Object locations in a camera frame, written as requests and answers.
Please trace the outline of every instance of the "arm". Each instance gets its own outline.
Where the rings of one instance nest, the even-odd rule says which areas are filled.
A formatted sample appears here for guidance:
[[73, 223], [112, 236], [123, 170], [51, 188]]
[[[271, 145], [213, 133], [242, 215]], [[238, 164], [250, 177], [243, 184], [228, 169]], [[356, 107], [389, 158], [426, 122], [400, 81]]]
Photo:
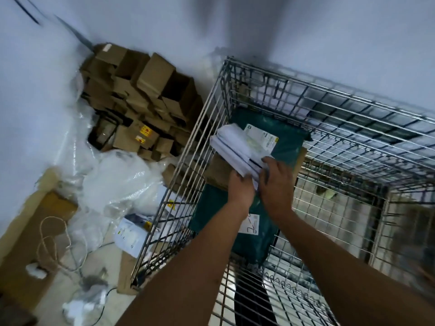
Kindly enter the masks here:
[[254, 195], [252, 179], [233, 171], [228, 202], [150, 280], [116, 325], [207, 325], [231, 247]]
[[293, 200], [291, 169], [266, 158], [269, 179], [261, 174], [261, 199], [310, 269], [341, 325], [429, 325], [435, 310], [420, 296], [369, 267], [305, 223], [282, 201]]

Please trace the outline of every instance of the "green plastic mailer bag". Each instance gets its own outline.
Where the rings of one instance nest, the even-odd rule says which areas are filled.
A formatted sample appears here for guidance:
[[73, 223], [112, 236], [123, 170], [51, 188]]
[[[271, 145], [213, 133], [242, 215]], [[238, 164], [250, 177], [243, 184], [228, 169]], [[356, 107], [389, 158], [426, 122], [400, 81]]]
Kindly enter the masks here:
[[[271, 154], [275, 159], [284, 161], [291, 166], [296, 163], [303, 141], [311, 139], [309, 133], [301, 128], [245, 108], [235, 109], [230, 122], [236, 123], [242, 129], [251, 125], [276, 136], [278, 139]], [[227, 200], [228, 193], [226, 191], [206, 184], [189, 223], [189, 229], [196, 233], [202, 230]], [[290, 201], [282, 203], [291, 205]], [[259, 215], [258, 234], [239, 233], [232, 247], [232, 252], [245, 258], [248, 263], [261, 264], [267, 258], [268, 247], [273, 243], [278, 228], [270, 220], [258, 195], [249, 208], [249, 213]]]

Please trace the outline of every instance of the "metal wire basket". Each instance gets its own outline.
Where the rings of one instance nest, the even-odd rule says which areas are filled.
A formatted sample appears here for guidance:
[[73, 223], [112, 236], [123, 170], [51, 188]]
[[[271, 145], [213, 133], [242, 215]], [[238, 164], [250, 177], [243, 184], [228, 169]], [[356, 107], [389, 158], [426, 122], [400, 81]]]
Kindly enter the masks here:
[[[421, 290], [420, 269], [408, 259], [421, 259], [423, 251], [435, 247], [435, 120], [328, 81], [320, 84], [296, 72], [284, 75], [233, 58], [225, 60], [182, 153], [176, 170], [184, 174], [181, 185], [173, 180], [154, 224], [177, 221], [181, 226], [155, 240], [148, 236], [133, 286], [194, 236], [187, 228], [191, 213], [182, 209], [196, 206], [204, 168], [214, 154], [208, 139], [237, 107], [308, 130], [313, 141], [304, 143], [308, 151], [294, 211], [365, 263]], [[171, 192], [185, 202], [174, 202]], [[179, 205], [175, 216], [164, 216], [167, 204]], [[158, 241], [167, 244], [161, 249]], [[425, 270], [431, 275], [433, 265]], [[431, 296], [430, 286], [426, 289]], [[263, 265], [249, 265], [237, 256], [228, 262], [210, 325], [243, 322], [337, 324], [315, 279], [280, 232]]]

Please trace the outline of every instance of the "wall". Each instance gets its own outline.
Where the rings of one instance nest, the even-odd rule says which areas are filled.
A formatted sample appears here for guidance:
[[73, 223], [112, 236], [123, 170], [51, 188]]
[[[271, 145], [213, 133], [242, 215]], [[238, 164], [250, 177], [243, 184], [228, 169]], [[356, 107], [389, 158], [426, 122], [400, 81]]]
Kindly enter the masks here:
[[71, 80], [83, 58], [73, 35], [26, 6], [41, 25], [13, 0], [0, 0], [0, 236], [57, 161], [73, 122]]
[[435, 111], [435, 0], [70, 0], [93, 41], [159, 52], [205, 85], [216, 55]]

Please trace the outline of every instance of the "hand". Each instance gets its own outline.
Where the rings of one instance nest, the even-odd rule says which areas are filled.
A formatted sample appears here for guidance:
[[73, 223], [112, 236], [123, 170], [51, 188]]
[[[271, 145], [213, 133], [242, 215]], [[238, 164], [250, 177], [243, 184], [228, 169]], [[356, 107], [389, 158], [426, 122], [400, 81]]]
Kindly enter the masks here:
[[293, 176], [291, 167], [282, 161], [264, 157], [263, 162], [269, 166], [269, 178], [266, 170], [260, 173], [260, 197], [269, 217], [276, 219], [288, 214], [293, 203]]
[[246, 210], [245, 218], [254, 201], [255, 188], [251, 175], [241, 177], [237, 171], [232, 170], [228, 184], [228, 202], [234, 203]]

